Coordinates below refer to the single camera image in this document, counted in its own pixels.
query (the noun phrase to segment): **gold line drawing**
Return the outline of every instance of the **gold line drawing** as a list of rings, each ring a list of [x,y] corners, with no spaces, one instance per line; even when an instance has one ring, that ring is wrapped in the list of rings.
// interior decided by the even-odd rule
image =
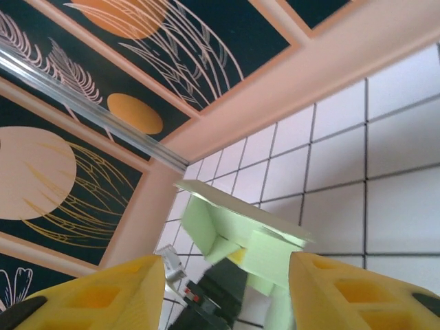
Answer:
[[[134,192],[130,181],[105,158],[44,129],[0,127],[0,141],[9,164],[0,172],[6,183],[0,219],[22,221],[54,241],[105,249],[128,206],[127,192]],[[41,218],[43,224],[34,221]]]

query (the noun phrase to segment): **white feather drawing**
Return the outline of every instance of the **white feather drawing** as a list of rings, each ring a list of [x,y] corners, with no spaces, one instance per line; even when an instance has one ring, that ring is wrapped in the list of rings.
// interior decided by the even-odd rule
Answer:
[[[35,68],[49,72],[49,61],[41,56],[38,45],[31,45],[26,33],[22,32],[15,21],[2,11],[0,11],[0,43],[8,46]]]
[[[74,91],[82,94],[89,101],[99,105],[102,102],[102,96],[96,87],[91,74],[85,71],[78,63],[72,61],[60,45],[52,38],[49,38],[52,44],[52,50],[47,56],[49,63],[53,68],[53,77]],[[70,115],[77,121],[75,113],[64,104]],[[104,128],[111,141],[113,136],[108,128]]]
[[[21,31],[11,16],[0,11],[0,44],[7,45],[16,55],[37,69],[43,70],[53,78],[59,79],[64,85],[81,93],[88,100],[99,104],[102,101],[99,89],[96,89],[90,73],[69,59],[66,53],[53,40],[52,51],[43,57],[38,45],[32,45],[25,32]],[[69,115],[79,121],[75,113],[64,104]],[[113,136],[105,129],[109,139]]]
[[[0,269],[0,313],[26,298],[33,274],[30,268],[18,267],[11,285],[8,273]]]
[[[225,92],[222,85],[229,90],[230,79],[225,71],[228,63],[231,63],[228,69],[235,70],[234,76],[244,79],[236,58],[225,43],[180,1],[137,0],[137,5],[127,0],[103,1],[129,15],[135,25],[92,5],[65,3],[65,6],[106,21],[131,39],[130,43],[119,44],[148,62],[186,102],[203,108]],[[145,31],[151,33],[148,40],[139,38]],[[202,93],[202,84],[208,86],[208,93]]]

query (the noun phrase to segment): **light green paper object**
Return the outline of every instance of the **light green paper object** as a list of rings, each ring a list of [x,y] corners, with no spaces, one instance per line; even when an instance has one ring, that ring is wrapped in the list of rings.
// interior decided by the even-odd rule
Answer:
[[[311,234],[203,182],[184,180],[176,186],[192,194],[181,225],[205,259],[215,264],[246,248],[239,267],[248,273],[247,284],[272,297],[264,329],[290,330],[290,254],[314,242]]]
[[[253,287],[256,291],[261,294],[269,297],[272,294],[272,290],[274,289],[275,284],[265,280],[264,278],[255,276],[253,274],[247,275],[246,285]]]

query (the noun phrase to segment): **black grid line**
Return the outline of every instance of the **black grid line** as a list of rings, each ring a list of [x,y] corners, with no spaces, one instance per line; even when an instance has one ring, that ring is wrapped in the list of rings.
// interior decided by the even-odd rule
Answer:
[[[179,225],[179,229],[178,229],[177,232],[176,232],[176,236],[175,236],[174,241],[173,241],[173,246],[174,246],[174,244],[176,243],[177,236],[179,236],[179,231],[180,231],[181,226],[182,226],[182,224]]]
[[[235,322],[240,322],[240,323],[243,323],[243,324],[245,324],[245,325],[252,325],[253,327],[256,327],[256,328],[263,328],[263,327],[264,327],[264,326],[261,325],[261,324],[257,324],[257,323],[249,322],[249,321],[246,321],[246,320],[242,320],[242,319],[240,319],[240,318],[238,318]]]
[[[270,153],[272,152],[273,141],[275,139],[275,130],[276,130],[276,127],[278,126],[278,122],[276,122],[275,124],[271,124],[271,125],[265,127],[264,129],[261,129],[260,131],[254,133],[254,134],[251,134],[250,136],[247,137],[249,139],[251,136],[256,135],[256,134],[260,133],[261,131],[263,131],[265,129],[268,129],[268,128],[272,127],[272,126],[274,127],[274,131],[272,132],[272,140],[271,140],[272,142],[271,142],[271,146],[270,146],[270,149],[269,149],[269,155],[267,157],[265,157],[265,159],[260,159],[259,161],[255,162],[255,163],[248,164],[248,165],[245,165],[245,166],[242,167],[241,163],[243,162],[243,158],[244,158],[244,155],[245,155],[245,152],[246,152],[246,147],[248,146],[248,140],[246,140],[246,145],[243,148],[243,157],[241,158],[241,161],[240,161],[240,164],[239,164],[239,170],[244,170],[245,168],[251,167],[252,165],[260,164],[260,163],[265,162],[265,161],[267,161],[267,160],[269,160],[271,158],[270,157]]]
[[[364,256],[363,253],[317,253],[319,256],[337,257],[337,256]]]
[[[195,177],[196,179],[199,177],[201,167],[204,165],[204,161],[205,161],[205,159],[203,158],[203,159],[201,160],[199,170],[197,171],[197,175],[196,175],[196,177]]]
[[[364,136],[364,214],[362,222],[362,267],[366,269],[366,245],[368,241],[368,168],[369,168],[369,80],[365,78],[365,136]]]
[[[239,168],[240,168],[240,162],[241,162],[241,160],[243,159],[243,153],[244,153],[244,149],[245,149],[245,147],[246,147],[246,142],[247,142],[247,140],[248,140],[248,139],[245,137],[244,139],[239,140],[239,141],[237,141],[237,142],[235,142],[235,143],[233,143],[233,144],[230,144],[229,146],[227,146],[227,147],[225,147],[225,148],[223,149],[223,151],[225,151],[225,150],[226,150],[227,148],[229,148],[230,146],[233,146],[233,145],[238,144],[239,142],[243,141],[243,148],[241,149],[241,154],[240,154],[239,164],[238,164],[237,168],[236,168],[235,170],[230,170],[229,172],[226,172],[226,173],[221,174],[221,175],[217,175],[218,170],[219,170],[219,168],[217,168],[217,171],[216,171],[216,173],[215,173],[214,179],[220,179],[220,178],[225,177],[225,176],[227,176],[227,175],[233,174],[233,173],[235,173],[235,172],[237,172],[237,171],[239,170]]]
[[[440,257],[440,252],[367,252],[366,256],[408,256],[408,257]]]
[[[300,150],[302,148],[306,148],[307,146],[309,146],[309,144],[310,143],[308,142],[308,143],[301,144],[299,146],[295,146],[294,148],[291,148],[291,149],[288,149],[286,151],[283,151],[282,153],[277,153],[275,155],[271,155],[270,158],[274,159],[274,158],[277,158],[277,157],[280,157],[280,156],[284,156],[284,155],[286,155],[288,153],[293,153],[294,151]]]
[[[298,196],[303,196],[303,195],[304,195],[303,192],[295,192],[294,194],[265,199],[265,200],[261,201],[261,203],[264,204],[264,203],[269,203],[271,201],[280,201],[281,199],[287,199],[287,198],[298,197]]]
[[[314,136],[315,130],[315,120],[316,120],[316,110],[318,106],[315,103],[313,106],[313,115],[311,117],[311,126],[310,126],[310,138],[309,138],[309,150],[307,151],[307,160],[305,163],[305,175],[304,175],[304,186],[302,187],[302,199],[300,205],[300,218],[298,220],[298,226],[303,225],[303,216],[304,216],[304,205],[305,205],[305,194],[307,189],[307,179],[309,178],[309,168],[310,168],[310,158],[311,158],[311,145]]]
[[[201,253],[178,253],[178,256],[203,256]]]
[[[267,161],[266,171],[264,173],[263,185],[261,186],[261,194],[260,194],[260,199],[258,201],[259,203],[261,203],[261,201],[263,199],[263,194],[264,194],[264,190],[265,190],[265,187],[266,187],[267,174],[269,173],[269,167],[270,167],[270,161],[271,161],[270,155],[272,154],[272,151],[274,150],[275,137],[276,137],[277,129],[278,129],[278,123],[275,124],[274,134],[272,135],[272,141],[270,142],[269,159]]]
[[[325,186],[322,188],[306,190],[305,193],[306,194],[321,193],[322,191],[332,190],[332,189],[336,189],[336,188],[342,188],[342,187],[346,187],[346,186],[352,186],[354,184],[361,184],[362,182],[364,182],[364,179],[353,180],[353,181],[344,182],[343,184],[334,184],[332,186]]]
[[[212,177],[212,180],[213,180],[213,181],[214,181],[215,175],[217,174],[217,171],[219,170],[219,166],[220,166],[221,158],[223,157],[223,152],[224,152],[224,151],[225,151],[225,149],[221,149],[220,157],[219,157],[219,161],[217,162],[217,167],[215,168],[214,176]]]
[[[388,117],[398,115],[398,114],[400,114],[400,113],[403,112],[403,111],[407,111],[407,110],[410,110],[410,109],[412,109],[412,108],[414,108],[414,107],[418,107],[419,105],[422,105],[422,104],[425,104],[425,103],[431,102],[431,101],[433,101],[433,100],[436,100],[437,98],[440,98],[440,93],[439,93],[439,94],[436,94],[435,96],[431,96],[431,97],[426,98],[426,99],[423,99],[423,100],[421,100],[421,101],[418,101],[418,102],[412,103],[412,104],[410,104],[410,105],[406,105],[405,107],[402,107],[402,108],[399,108],[399,109],[396,109],[396,110],[390,111],[390,112],[388,112],[388,113],[385,113],[384,115],[377,116],[376,118],[373,118],[373,119],[368,119],[368,118],[367,118],[366,122],[367,122],[367,123],[374,123],[374,122],[380,121],[380,120],[382,120],[382,119],[386,119],[386,118],[388,118]],[[322,141],[328,140],[328,139],[330,139],[330,138],[334,138],[334,137],[336,137],[336,136],[338,136],[338,135],[340,135],[340,134],[348,133],[349,131],[352,131],[352,130],[354,130],[354,129],[358,129],[358,128],[364,126],[364,125],[365,125],[365,122],[361,122],[361,123],[359,123],[359,124],[355,124],[355,125],[353,125],[353,126],[350,126],[350,127],[348,127],[348,128],[342,129],[342,130],[337,131],[337,132],[335,132],[335,133],[332,133],[332,134],[330,134],[330,135],[326,135],[326,136],[324,136],[324,137],[320,137],[319,139],[317,139],[317,140],[313,140],[313,141],[311,141],[310,143],[312,143],[312,144],[319,143],[319,142],[322,142]],[[229,173],[222,174],[222,175],[220,175],[220,176],[218,176],[218,177],[215,177],[214,179],[218,179],[218,178],[220,178],[220,177],[223,177],[223,176],[226,176],[226,175],[233,174],[234,172],[237,172],[237,171],[240,171],[240,170],[244,170],[244,169],[246,169],[246,168],[252,167],[253,165],[257,165],[257,164],[260,164],[260,163],[266,162],[266,161],[268,161],[269,159],[272,159],[272,158],[275,158],[275,157],[280,157],[280,156],[282,156],[282,155],[285,155],[285,154],[287,154],[287,153],[290,153],[290,152],[292,152],[292,151],[296,151],[296,150],[298,150],[298,149],[301,149],[301,148],[304,148],[304,147],[310,145],[310,143],[307,143],[307,144],[303,144],[303,145],[300,145],[300,146],[296,146],[295,148],[289,149],[289,150],[287,150],[287,151],[283,151],[282,153],[279,153],[279,154],[276,154],[276,155],[270,155],[268,158],[265,158],[265,159],[263,159],[263,160],[259,160],[259,161],[255,162],[255,163],[253,163],[253,164],[248,164],[248,165],[246,165],[246,166],[241,167],[241,162],[242,162],[242,160],[243,160],[243,156],[244,156],[244,152],[245,152],[245,149],[246,149],[247,142],[248,142],[248,139],[246,138],[245,145],[244,145],[244,147],[243,147],[243,152],[242,152],[241,159],[240,159],[240,163],[239,163],[239,167],[237,168],[237,170],[231,171],[231,172],[229,172]]]
[[[381,175],[376,175],[374,177],[368,177],[368,181],[375,181],[375,180],[379,180],[379,179],[387,179],[389,177],[397,177],[397,176],[400,176],[400,175],[405,175],[405,174],[409,174],[409,173],[413,173],[413,172],[432,170],[433,168],[437,168],[437,167],[440,167],[440,162],[433,163],[433,164],[416,166],[416,167],[412,167],[412,168],[407,168],[405,170],[397,170],[395,172],[381,174]]]
[[[176,194],[176,198],[174,199],[173,205],[171,206],[171,210],[172,210],[173,207],[174,207],[174,204],[175,204],[176,199],[177,199],[177,195],[178,195],[179,193],[187,193],[187,194],[190,194],[188,191],[185,191],[185,190],[178,192],[178,193]],[[185,213],[186,208],[188,207],[188,204],[189,204],[189,202],[190,202],[190,198],[191,198],[191,196],[189,196],[188,201],[186,202],[186,205],[185,205],[185,207],[184,207],[184,210],[183,210],[182,213],[180,214],[180,218],[178,218],[178,219],[167,220],[167,221],[165,221],[165,223],[168,223],[168,222],[171,222],[171,221],[178,221],[178,220],[180,220],[180,219],[182,218],[182,215]]]
[[[239,167],[236,170],[236,175],[235,175],[235,179],[234,179],[234,184],[232,185],[232,190],[231,190],[231,195],[234,195],[234,190],[235,190],[235,185],[237,184],[237,179],[239,178],[239,169],[241,166],[241,162],[243,161],[243,157],[245,155],[245,150],[246,150],[246,146],[248,145],[248,137],[245,140],[245,145],[243,146],[243,150],[241,151],[241,157],[240,157],[240,162],[239,162]]]
[[[331,138],[335,138],[338,135],[341,135],[341,134],[344,134],[344,133],[348,133],[349,131],[353,131],[353,130],[358,129],[358,128],[363,127],[363,126],[364,126],[364,122],[360,122],[359,124],[354,124],[354,125],[352,125],[350,127],[347,127],[345,129],[341,129],[340,131],[337,131],[335,133],[332,133],[332,134],[320,137],[319,139],[310,141],[310,143],[315,144],[315,143],[319,143],[319,142],[322,142],[322,141],[325,141],[325,140],[329,140]]]
[[[440,99],[440,93],[437,93],[433,96],[430,96],[429,98],[424,98],[423,100],[420,100],[420,101],[417,101],[417,102],[414,102],[411,104],[407,104],[404,107],[389,111],[388,113],[384,113],[383,115],[379,115],[374,118],[369,118],[369,122],[372,124],[374,122],[378,122],[380,120],[387,119],[387,118],[393,117],[395,115],[399,115],[402,112],[406,112],[408,110],[413,110],[414,108],[420,107],[421,105],[425,105],[427,103],[433,102],[438,99]]]
[[[437,46],[437,57],[439,58],[439,64],[440,64],[440,43],[435,44]]]

